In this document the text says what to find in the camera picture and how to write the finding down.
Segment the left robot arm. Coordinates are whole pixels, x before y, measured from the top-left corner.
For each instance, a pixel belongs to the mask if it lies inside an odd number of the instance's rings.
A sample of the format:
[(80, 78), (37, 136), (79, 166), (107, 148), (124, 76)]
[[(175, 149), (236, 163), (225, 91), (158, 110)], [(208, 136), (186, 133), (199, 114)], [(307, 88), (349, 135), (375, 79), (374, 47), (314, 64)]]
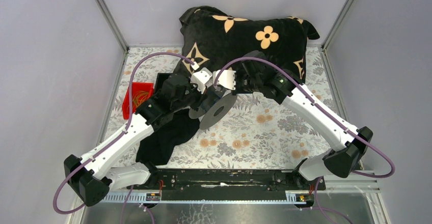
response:
[(166, 164), (174, 147), (196, 134), (200, 122), (187, 112), (202, 103), (211, 85), (213, 76), (205, 71), (158, 74), (154, 93), (125, 125), (90, 152), (64, 160), (67, 184), (87, 207), (118, 188), (155, 187), (158, 176), (150, 165)]

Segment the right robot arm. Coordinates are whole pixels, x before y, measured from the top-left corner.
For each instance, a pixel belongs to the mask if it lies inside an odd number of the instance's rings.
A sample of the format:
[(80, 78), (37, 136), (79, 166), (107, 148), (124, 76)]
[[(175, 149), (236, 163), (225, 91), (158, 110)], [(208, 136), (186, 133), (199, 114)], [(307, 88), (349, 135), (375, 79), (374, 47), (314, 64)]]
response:
[(347, 178), (357, 173), (355, 167), (373, 136), (371, 129), (359, 128), (341, 118), (317, 99), (298, 76), (266, 60), (262, 52), (253, 51), (238, 61), (243, 68), (236, 73), (236, 92), (259, 92), (292, 110), (330, 146), (329, 152), (307, 158), (296, 167), (292, 175), (296, 188), (305, 189), (321, 176)]

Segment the grey perforated spool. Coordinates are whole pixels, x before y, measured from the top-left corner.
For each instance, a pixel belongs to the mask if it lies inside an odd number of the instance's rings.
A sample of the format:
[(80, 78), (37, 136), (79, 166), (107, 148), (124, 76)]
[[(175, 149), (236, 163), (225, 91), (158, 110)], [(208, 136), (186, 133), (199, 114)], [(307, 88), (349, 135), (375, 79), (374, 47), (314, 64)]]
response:
[(189, 109), (188, 116), (191, 119), (199, 119), (199, 129), (206, 130), (220, 121), (234, 106), (236, 100), (237, 95), (232, 93), (212, 93), (203, 101), (198, 111)]

